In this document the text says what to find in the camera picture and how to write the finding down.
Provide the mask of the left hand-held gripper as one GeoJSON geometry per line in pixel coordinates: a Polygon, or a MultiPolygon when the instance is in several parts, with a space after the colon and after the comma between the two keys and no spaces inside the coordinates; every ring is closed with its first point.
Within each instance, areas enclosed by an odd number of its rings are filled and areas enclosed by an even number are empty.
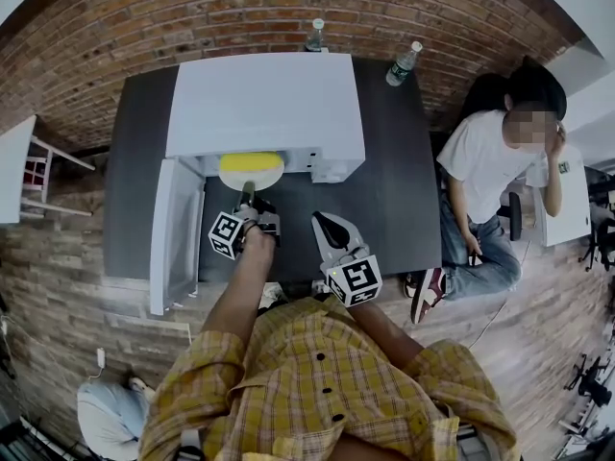
{"type": "Polygon", "coordinates": [[[271,204],[256,196],[253,181],[243,184],[239,201],[231,213],[221,211],[216,217],[208,233],[213,251],[236,260],[243,252],[246,225],[256,225],[275,238],[277,247],[281,246],[280,215],[271,204]]]}

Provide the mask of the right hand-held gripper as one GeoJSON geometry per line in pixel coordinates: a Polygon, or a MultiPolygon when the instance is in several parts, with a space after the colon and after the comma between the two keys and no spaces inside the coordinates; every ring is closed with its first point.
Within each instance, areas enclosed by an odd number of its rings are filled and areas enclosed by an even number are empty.
{"type": "Polygon", "coordinates": [[[322,211],[312,213],[311,224],[322,260],[332,262],[323,270],[325,283],[340,302],[353,307],[376,299],[382,288],[379,264],[358,228],[322,211]]]}

